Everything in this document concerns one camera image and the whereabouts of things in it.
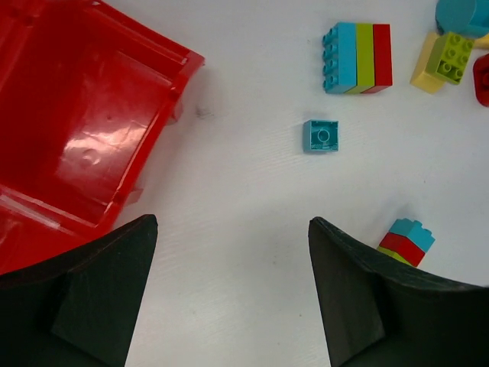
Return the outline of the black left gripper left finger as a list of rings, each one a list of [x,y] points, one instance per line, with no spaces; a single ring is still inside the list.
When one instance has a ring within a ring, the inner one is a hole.
[[[158,234],[143,215],[1,276],[3,366],[123,366]]]

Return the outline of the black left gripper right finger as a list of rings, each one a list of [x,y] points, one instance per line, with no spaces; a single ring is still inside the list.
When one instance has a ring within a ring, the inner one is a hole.
[[[488,290],[419,270],[323,218],[309,253],[333,366],[486,366]]]

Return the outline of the small cyan square brick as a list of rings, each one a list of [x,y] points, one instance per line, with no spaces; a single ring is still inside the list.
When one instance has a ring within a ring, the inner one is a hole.
[[[338,121],[304,122],[303,151],[308,154],[338,151]]]

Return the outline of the pale yellow lego brick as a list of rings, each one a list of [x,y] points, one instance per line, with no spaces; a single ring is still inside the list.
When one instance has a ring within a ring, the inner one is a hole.
[[[410,79],[410,84],[412,86],[415,86],[416,88],[432,95],[437,93],[445,85],[443,80],[435,78],[426,71],[429,57],[438,38],[439,36],[436,32],[429,32],[426,35],[416,62],[416,66]]]

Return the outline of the red lego piece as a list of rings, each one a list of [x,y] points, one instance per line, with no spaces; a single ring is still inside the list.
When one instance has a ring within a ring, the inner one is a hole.
[[[489,106],[489,54],[479,57],[473,66],[474,91],[476,99],[484,106]]]

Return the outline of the lime green lego brick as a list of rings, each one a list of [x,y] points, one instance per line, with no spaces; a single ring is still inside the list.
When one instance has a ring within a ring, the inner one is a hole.
[[[474,41],[454,32],[439,37],[432,48],[426,72],[436,79],[458,85],[465,73]]]

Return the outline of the cyan rounded lego piece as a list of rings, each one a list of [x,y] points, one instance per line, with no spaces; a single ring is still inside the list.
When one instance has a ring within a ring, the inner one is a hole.
[[[488,0],[438,0],[435,20],[442,34],[484,37],[488,34]]]

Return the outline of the red green cyan brick tower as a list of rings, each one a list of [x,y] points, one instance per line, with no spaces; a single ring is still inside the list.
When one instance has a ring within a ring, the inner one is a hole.
[[[377,250],[417,268],[434,242],[432,232],[420,221],[404,218],[393,223]]]

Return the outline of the red divided plastic bin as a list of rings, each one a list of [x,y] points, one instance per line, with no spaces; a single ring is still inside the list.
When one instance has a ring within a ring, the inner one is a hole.
[[[1,271],[108,233],[204,59],[102,1],[1,3]]]

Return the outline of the cyan green red brick stack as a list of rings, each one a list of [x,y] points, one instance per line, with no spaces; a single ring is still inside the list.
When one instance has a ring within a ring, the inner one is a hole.
[[[393,85],[389,24],[339,22],[322,37],[323,89],[373,94]]]

